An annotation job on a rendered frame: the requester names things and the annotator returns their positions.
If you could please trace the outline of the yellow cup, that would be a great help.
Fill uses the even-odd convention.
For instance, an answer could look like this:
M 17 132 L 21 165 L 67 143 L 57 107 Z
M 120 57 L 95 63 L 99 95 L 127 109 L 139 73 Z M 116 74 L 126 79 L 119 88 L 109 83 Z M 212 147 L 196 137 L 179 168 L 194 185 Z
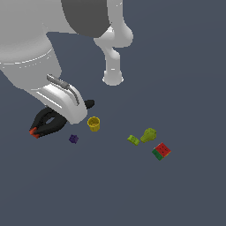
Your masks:
M 92 132 L 97 132 L 100 129 L 100 119 L 98 117 L 90 117 L 87 125 Z

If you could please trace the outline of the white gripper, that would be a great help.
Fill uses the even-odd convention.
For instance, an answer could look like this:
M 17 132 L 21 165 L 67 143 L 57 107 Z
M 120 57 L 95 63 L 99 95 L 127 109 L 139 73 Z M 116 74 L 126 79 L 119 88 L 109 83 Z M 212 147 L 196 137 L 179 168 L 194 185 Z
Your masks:
M 79 91 L 52 74 L 47 75 L 47 80 L 54 84 L 34 89 L 31 94 L 65 117 L 70 124 L 81 122 L 87 116 L 87 107 Z

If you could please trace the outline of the small green toy brick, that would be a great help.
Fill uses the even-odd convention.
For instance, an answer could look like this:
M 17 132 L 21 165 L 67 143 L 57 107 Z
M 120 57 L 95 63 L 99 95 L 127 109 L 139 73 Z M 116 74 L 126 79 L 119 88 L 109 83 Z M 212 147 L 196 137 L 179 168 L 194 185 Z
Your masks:
M 137 146 L 139 144 L 139 140 L 136 137 L 134 137 L 133 135 L 130 135 L 127 139 L 135 146 Z

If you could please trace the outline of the red and green puzzle cube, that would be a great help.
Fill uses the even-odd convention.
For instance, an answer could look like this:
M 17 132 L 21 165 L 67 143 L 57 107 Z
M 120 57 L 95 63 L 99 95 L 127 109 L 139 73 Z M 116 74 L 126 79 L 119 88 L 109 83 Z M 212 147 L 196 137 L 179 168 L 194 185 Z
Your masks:
M 170 153 L 170 149 L 167 148 L 163 143 L 160 143 L 157 147 L 154 148 L 152 153 L 160 161 Z

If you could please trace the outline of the black spring clamp orange tips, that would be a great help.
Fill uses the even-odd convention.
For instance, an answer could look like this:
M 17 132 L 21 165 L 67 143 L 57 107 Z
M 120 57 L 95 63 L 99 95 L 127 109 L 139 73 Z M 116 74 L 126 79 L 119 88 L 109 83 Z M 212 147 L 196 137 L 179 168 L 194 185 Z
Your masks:
M 54 111 L 52 108 L 46 107 L 36 115 L 29 132 L 38 139 L 60 131 L 66 123 L 67 119 L 65 117 Z

